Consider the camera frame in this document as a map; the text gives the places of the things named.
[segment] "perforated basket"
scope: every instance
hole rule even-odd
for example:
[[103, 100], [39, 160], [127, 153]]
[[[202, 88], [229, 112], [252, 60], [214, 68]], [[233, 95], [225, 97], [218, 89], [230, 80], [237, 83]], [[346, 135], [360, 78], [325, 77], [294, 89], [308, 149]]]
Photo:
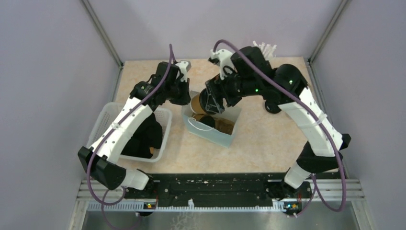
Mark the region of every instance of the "perforated basket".
[[[102, 111], [99, 114], [99, 117], [94, 124], [94, 127], [90, 133], [89, 140], [87, 143], [87, 147], [90, 147], [97, 139], [99, 139], [103, 133], [107, 130], [107, 128], [112, 124], [114, 119], [118, 116], [121, 112], [122, 108], [124, 107], [123, 104], [117, 102], [110, 102], [107, 103]], [[157, 162], [161, 159], [162, 154], [165, 150], [166, 142], [168, 141], [170, 125], [172, 123], [172, 112], [169, 109], [164, 108], [157, 108], [154, 112], [155, 118], [158, 123], [162, 126], [163, 132], [163, 140], [160, 149], [156, 149], [154, 151], [154, 155], [152, 158], [140, 158], [140, 157], [131, 157], [120, 155], [120, 158], [129, 159], [134, 161], [145, 161], [145, 162]]]

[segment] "black object in basket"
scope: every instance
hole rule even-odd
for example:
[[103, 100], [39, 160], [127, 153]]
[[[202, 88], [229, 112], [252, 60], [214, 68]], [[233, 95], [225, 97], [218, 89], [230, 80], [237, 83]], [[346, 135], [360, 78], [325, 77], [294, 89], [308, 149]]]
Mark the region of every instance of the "black object in basket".
[[141, 123], [133, 136], [125, 145], [122, 155], [140, 158], [152, 158], [154, 149], [162, 145], [162, 126], [151, 114]]

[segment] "beige tabletop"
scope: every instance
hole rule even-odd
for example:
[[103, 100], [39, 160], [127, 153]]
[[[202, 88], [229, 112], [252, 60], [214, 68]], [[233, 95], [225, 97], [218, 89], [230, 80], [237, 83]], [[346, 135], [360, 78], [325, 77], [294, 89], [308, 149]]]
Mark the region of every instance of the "beige tabletop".
[[[189, 60], [190, 89], [201, 91], [204, 83], [219, 73], [219, 67], [206, 59]], [[139, 81], [147, 81], [155, 73], [160, 60], [127, 61], [121, 76], [116, 101], [125, 103]], [[275, 57], [271, 66], [292, 64], [310, 83], [302, 57]], [[229, 149], [189, 133], [181, 117], [181, 106], [162, 105], [173, 112], [169, 140], [162, 158], [155, 163], [120, 159], [118, 164], [147, 173], [254, 173], [285, 172], [295, 162], [306, 138], [284, 112], [266, 112], [260, 96], [243, 98], [236, 137]]]

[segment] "metal frame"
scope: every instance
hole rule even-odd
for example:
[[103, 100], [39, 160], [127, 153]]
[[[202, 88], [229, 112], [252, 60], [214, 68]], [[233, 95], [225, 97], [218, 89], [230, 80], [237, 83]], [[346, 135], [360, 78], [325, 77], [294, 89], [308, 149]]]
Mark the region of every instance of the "metal frame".
[[[120, 72], [117, 77], [116, 85], [115, 85], [115, 90], [112, 95], [112, 101], [115, 100], [116, 93], [118, 91], [119, 87], [119, 82], [122, 74], [122, 70], [124, 67], [124, 63], [121, 61], [120, 57], [118, 56], [113, 44], [111, 43], [111, 40], [109, 39], [106, 31], [104, 30], [102, 24], [100, 23], [96, 13], [94, 12], [91, 4], [89, 3], [88, 0], [79, 0], [82, 3], [83, 8], [85, 9], [86, 13], [88, 14], [94, 28], [96, 29], [97, 33], [99, 34], [100, 38], [102, 39], [103, 43], [105, 44], [105, 47], [107, 48], [108, 52], [110, 55], [113, 57], [115, 63], [117, 66], [120, 68]], [[307, 68], [310, 74], [310, 78], [313, 83], [313, 87], [316, 93], [316, 98], [317, 101], [319, 102], [319, 105], [321, 109], [323, 109], [325, 112], [327, 111], [326, 108], [326, 103], [325, 99], [323, 96], [323, 92], [320, 90], [319, 87], [319, 82], [316, 77], [316, 73], [313, 67], [314, 61], [317, 59], [320, 51], [324, 47], [329, 35], [333, 31], [334, 27], [337, 24], [338, 19], [344, 12], [344, 10], [347, 8], [350, 0], [341, 0], [340, 5], [338, 6], [336, 12], [334, 13], [330, 23], [328, 24], [326, 30], [324, 31], [322, 37], [317, 43], [316, 48], [312, 52], [310, 58], [307, 59]], [[341, 180], [340, 179], [334, 179], [334, 180], [317, 180], [319, 188], [321, 190], [321, 193], [325, 197], [326, 201], [339, 201], [341, 200]], [[312, 189], [314, 188], [313, 182], [309, 180]], [[376, 229], [374, 221], [372, 219], [372, 216], [369, 212], [365, 196], [363, 194], [361, 184], [358, 179], [347, 179], [347, 200], [352, 202], [353, 209], [354, 209], [354, 215], [355, 218], [358, 222], [360, 230], [374, 230]], [[98, 196], [102, 196], [105, 191], [105, 187], [101, 185], [98, 182], [92, 182], [94, 185], [95, 192]], [[122, 191], [119, 190], [114, 190], [111, 191], [106, 200], [116, 200], [122, 195]], [[113, 210], [131, 210], [131, 211], [142, 211], [142, 207], [140, 204], [144, 202], [145, 200], [132, 200], [132, 201], [123, 201], [124, 205], [122, 206], [116, 206], [116, 207], [109, 207], [107, 208], [109, 211]], [[315, 202], [319, 202], [320, 198], [316, 196], [314, 198]], [[253, 207], [253, 208], [241, 208], [241, 209], [235, 209], [235, 208], [198, 208], [194, 207], [194, 205], [189, 204], [188, 207], [184, 208], [158, 208], [158, 211], [281, 211], [280, 206], [278, 206], [278, 202], [274, 201], [276, 205], [273, 207]], [[81, 230], [86, 212], [88, 210], [94, 210], [97, 208], [97, 204], [93, 202], [93, 198], [90, 196], [90, 193], [88, 191], [86, 181], [83, 181], [79, 192], [77, 196], [77, 200], [75, 203], [74, 211], [71, 216], [71, 222], [69, 225], [69, 230]]]

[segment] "gray floor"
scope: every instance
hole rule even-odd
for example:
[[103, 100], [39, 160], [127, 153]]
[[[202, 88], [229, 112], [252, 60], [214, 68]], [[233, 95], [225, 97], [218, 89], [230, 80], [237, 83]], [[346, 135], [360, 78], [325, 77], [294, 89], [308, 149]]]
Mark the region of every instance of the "gray floor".
[[[107, 218], [116, 227], [135, 224], [135, 213], [108, 212]], [[109, 230], [101, 212], [88, 212], [83, 230]], [[343, 212], [330, 211], [314, 202], [299, 218], [283, 213], [154, 213], [142, 218], [136, 230], [357, 230], [350, 203]]]

